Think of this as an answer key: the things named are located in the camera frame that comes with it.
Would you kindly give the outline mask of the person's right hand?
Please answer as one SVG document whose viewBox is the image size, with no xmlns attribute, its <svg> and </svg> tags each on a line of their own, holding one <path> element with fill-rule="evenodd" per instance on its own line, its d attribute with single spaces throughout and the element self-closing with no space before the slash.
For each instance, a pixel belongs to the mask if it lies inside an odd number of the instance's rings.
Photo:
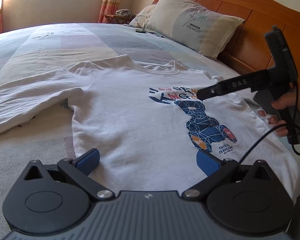
<svg viewBox="0 0 300 240">
<path fill-rule="evenodd" d="M 281 96 L 278 100 L 272 102 L 272 106 L 275 109 L 285 109 L 286 107 L 293 107 L 296 103 L 296 91 L 289 92 Z M 298 98 L 298 109 L 300 111 L 300 92 L 299 92 L 299 98 Z M 277 126 L 280 124 L 284 124 L 284 120 L 278 120 L 276 116 L 269 115 L 267 112 L 265 112 L 262 108 L 259 108 L 257 110 L 257 114 L 261 118 L 267 118 L 268 124 L 270 126 Z M 288 135 L 288 130 L 285 127 L 280 127 L 275 131 L 276 135 L 278 137 L 286 137 Z"/>
</svg>

